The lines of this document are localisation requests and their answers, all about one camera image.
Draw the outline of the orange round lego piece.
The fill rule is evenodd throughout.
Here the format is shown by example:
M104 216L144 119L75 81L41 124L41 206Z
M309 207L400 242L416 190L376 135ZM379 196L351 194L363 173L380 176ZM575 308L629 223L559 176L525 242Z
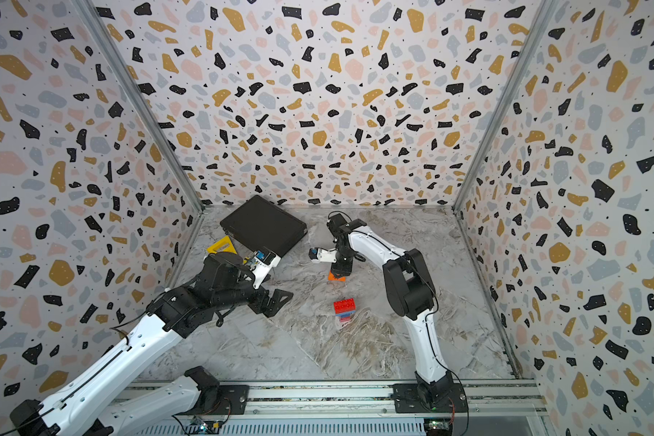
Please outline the orange round lego piece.
M346 278L343 276L336 276L332 272L329 272L328 280L331 282L345 282Z

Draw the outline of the red long lego brick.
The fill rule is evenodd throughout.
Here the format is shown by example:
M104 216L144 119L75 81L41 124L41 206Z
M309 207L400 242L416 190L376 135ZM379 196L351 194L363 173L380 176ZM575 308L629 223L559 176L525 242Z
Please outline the red long lego brick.
M356 310L354 299L346 299L334 302L334 313L336 316L347 316Z

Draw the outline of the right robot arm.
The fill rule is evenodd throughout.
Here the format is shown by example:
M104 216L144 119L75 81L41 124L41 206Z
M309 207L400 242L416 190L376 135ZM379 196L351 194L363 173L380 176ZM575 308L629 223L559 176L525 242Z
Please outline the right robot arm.
M437 339L433 317L438 298L423 254L388 243L365 221L342 212L328 215L327 228L334 248L311 248L311 260L328 263L333 280L350 276L356 261L381 269L388 303L403 318L412 341L420 402L430 410L436 408L452 392L454 376Z

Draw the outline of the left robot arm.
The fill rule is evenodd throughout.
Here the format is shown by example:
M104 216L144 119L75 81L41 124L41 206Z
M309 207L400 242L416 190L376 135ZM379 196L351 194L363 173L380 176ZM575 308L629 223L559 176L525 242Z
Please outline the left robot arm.
M187 371L139 401L112 401L157 358L210 322L223 325L238 306L272 318L294 295L262 285L233 253L209 254L189 281L162 292L136 327L72 383L43 401L26 400L10 414L18 435L116 435L136 433L165 414L212 412L219 383L202 367Z

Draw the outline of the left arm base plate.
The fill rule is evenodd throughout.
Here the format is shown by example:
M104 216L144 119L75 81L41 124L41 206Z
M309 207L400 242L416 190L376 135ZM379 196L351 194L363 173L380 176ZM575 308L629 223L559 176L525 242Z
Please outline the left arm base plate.
M250 386L246 384L221 384L204 390L197 401L196 415L244 415L249 399Z

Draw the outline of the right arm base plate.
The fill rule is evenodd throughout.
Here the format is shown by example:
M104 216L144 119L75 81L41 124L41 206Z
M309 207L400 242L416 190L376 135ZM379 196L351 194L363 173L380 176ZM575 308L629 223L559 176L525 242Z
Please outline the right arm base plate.
M429 392L417 383L396 383L391 399L397 413L466 413L469 411L463 386L454 383L444 393Z

